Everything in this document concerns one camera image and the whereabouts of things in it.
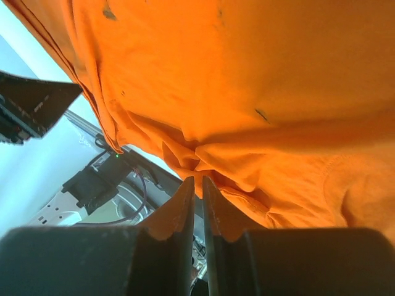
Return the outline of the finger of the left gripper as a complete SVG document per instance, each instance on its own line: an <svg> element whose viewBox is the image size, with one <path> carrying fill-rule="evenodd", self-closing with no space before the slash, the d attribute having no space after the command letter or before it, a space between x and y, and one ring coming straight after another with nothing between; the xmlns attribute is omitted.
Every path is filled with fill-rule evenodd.
<svg viewBox="0 0 395 296"><path fill-rule="evenodd" d="M43 138L81 93L79 84L1 72L1 142Z"/></svg>

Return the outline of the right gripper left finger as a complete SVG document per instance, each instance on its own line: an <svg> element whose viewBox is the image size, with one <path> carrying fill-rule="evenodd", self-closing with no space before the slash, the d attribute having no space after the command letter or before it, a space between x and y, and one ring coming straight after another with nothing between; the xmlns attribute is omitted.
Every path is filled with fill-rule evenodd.
<svg viewBox="0 0 395 296"><path fill-rule="evenodd" d="M194 179L135 226L23 227L1 240L2 295L189 295Z"/></svg>

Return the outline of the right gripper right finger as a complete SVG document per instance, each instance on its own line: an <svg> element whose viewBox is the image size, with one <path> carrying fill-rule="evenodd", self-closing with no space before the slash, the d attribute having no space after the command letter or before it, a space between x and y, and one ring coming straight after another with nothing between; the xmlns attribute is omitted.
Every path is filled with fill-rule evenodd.
<svg viewBox="0 0 395 296"><path fill-rule="evenodd" d="M380 232L268 229L202 185L211 295L394 294L394 247Z"/></svg>

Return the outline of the orange t shirt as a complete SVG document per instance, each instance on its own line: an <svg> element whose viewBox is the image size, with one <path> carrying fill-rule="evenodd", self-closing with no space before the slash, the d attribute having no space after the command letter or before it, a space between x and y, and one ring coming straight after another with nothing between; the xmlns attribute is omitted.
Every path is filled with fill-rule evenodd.
<svg viewBox="0 0 395 296"><path fill-rule="evenodd" d="M268 228L394 237L393 1L6 1L116 151Z"/></svg>

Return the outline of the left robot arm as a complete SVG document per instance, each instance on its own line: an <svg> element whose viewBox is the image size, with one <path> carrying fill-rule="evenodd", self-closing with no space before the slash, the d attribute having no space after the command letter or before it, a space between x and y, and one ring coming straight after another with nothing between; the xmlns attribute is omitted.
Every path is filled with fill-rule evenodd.
<svg viewBox="0 0 395 296"><path fill-rule="evenodd" d="M45 137L81 94L75 83L43 81L1 73L1 142L24 146ZM83 220L118 193L135 171L126 155L104 148L65 182L28 222L30 226L82 226Z"/></svg>

